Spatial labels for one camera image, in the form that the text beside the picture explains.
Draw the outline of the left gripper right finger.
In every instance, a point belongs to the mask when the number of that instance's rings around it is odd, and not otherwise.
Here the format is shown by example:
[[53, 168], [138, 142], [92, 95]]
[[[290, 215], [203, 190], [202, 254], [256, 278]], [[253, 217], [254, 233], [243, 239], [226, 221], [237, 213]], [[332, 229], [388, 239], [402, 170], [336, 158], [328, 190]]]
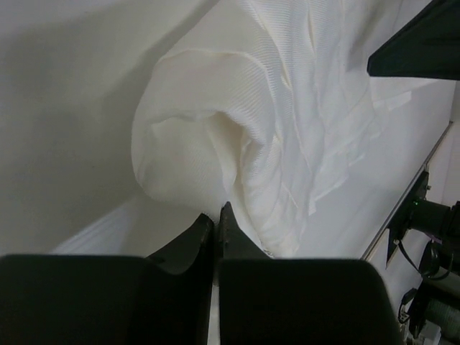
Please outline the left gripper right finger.
[[396, 344], [378, 271], [360, 259], [272, 259], [230, 203], [217, 228], [222, 344]]

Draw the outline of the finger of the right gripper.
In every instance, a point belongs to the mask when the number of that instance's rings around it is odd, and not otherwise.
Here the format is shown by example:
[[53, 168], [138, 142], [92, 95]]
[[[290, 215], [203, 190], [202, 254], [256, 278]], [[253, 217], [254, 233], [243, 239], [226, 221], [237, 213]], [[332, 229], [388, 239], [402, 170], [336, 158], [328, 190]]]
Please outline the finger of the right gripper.
[[431, 1], [368, 59], [372, 77], [459, 78], [459, 2]]

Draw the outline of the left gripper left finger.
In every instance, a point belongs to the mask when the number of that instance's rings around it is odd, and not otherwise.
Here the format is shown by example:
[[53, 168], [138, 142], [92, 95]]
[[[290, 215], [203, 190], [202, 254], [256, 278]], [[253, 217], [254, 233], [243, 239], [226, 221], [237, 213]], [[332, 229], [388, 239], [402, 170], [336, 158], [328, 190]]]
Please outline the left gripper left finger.
[[1, 258], [3, 344], [205, 344], [213, 222], [148, 257]]

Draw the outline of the white pleated skirt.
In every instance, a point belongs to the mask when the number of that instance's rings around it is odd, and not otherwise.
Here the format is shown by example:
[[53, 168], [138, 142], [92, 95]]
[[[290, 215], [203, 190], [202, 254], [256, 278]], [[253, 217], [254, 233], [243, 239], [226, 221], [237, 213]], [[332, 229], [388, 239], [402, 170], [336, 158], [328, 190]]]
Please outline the white pleated skirt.
[[387, 114], [367, 58], [400, 1], [219, 1], [155, 64], [132, 126], [151, 198], [217, 218], [230, 203], [268, 254], [297, 252]]

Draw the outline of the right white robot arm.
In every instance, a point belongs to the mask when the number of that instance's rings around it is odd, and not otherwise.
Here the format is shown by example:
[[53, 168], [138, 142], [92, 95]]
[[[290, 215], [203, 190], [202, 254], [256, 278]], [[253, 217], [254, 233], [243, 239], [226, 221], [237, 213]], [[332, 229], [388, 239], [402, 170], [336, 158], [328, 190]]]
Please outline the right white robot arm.
[[[372, 77], [459, 79], [459, 2], [431, 1], [368, 59]], [[422, 277], [397, 312], [414, 344], [459, 343], [459, 205], [429, 201], [423, 170], [389, 221], [387, 253], [399, 250]]]

